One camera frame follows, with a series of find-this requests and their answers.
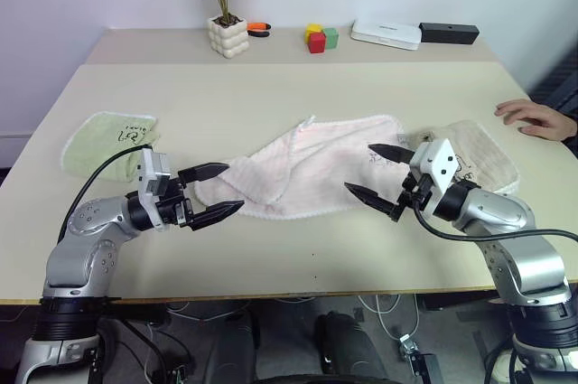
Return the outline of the person's bare hand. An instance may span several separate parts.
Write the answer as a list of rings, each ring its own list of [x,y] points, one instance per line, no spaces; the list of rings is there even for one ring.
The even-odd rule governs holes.
[[[514,99],[498,104],[494,115],[507,126],[524,122],[521,134],[549,141],[563,142],[577,136],[577,122],[564,114],[529,99]]]

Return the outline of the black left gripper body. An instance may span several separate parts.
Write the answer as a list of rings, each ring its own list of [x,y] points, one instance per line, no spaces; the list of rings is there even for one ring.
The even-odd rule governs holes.
[[[168,181],[155,204],[163,224],[192,228],[194,212],[187,183],[179,176]]]

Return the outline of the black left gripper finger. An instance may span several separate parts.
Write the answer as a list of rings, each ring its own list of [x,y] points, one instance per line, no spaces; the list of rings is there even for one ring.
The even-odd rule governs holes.
[[[188,226],[195,231],[217,224],[240,210],[244,203],[244,201],[222,201],[210,205],[205,211],[193,214]]]
[[[183,186],[189,183],[204,182],[209,179],[219,176],[229,168],[225,163],[205,163],[181,169],[177,172],[177,176]]]

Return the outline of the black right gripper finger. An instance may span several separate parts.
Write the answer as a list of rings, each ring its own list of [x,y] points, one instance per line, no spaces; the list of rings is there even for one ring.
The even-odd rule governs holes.
[[[397,145],[372,144],[368,148],[381,157],[399,164],[409,164],[414,156],[413,151]]]
[[[377,192],[353,183],[344,183],[344,186],[365,205],[386,214],[393,221],[399,220],[399,215],[396,214],[396,205],[391,201],[382,199]]]

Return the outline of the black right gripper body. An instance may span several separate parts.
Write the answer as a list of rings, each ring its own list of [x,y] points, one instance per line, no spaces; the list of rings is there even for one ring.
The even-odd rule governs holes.
[[[419,179],[409,172],[402,182],[402,192],[397,199],[402,210],[413,208],[417,205],[419,211],[423,211],[432,197],[434,180],[429,173],[423,173]]]

